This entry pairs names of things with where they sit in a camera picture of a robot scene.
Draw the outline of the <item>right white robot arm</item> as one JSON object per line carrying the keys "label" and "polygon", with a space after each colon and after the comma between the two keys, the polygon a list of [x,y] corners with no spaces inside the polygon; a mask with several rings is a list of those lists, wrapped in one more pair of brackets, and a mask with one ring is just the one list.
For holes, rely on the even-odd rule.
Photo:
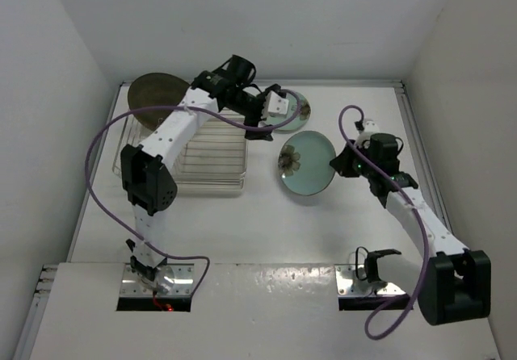
{"label": "right white robot arm", "polygon": [[344,178],[363,177],[380,205],[402,226],[422,256],[415,289],[428,324],[485,318],[491,309],[491,261],[456,239],[431,210],[410,174],[400,169],[397,138],[374,133],[347,140],[330,167]]}

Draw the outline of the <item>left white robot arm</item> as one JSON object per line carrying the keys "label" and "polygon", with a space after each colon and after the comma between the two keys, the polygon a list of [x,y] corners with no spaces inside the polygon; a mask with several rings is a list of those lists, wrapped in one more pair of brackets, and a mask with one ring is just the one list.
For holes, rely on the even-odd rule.
{"label": "left white robot arm", "polygon": [[255,66],[239,56],[231,56],[212,71],[203,71],[152,134],[137,145],[122,148],[122,187],[132,204],[141,239],[132,249],[130,265],[147,282],[157,282],[161,266],[168,261],[158,245],[166,229],[165,213],[178,192],[173,168],[183,147],[210,117],[219,117],[224,109],[243,117],[237,126],[244,129],[247,140],[271,140],[273,128],[263,121],[270,116],[287,116],[288,100],[280,85],[274,84],[256,96],[246,92],[255,72]]}

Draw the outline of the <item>brown plate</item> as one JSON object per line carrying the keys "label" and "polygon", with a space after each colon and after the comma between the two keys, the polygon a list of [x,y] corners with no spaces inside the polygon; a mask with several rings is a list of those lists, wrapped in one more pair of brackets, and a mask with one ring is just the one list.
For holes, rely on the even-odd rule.
{"label": "brown plate", "polygon": [[[168,73],[147,73],[132,82],[128,89],[130,110],[155,106],[177,106],[190,84]],[[137,121],[154,131],[171,113],[168,110],[146,110],[135,114]]]}

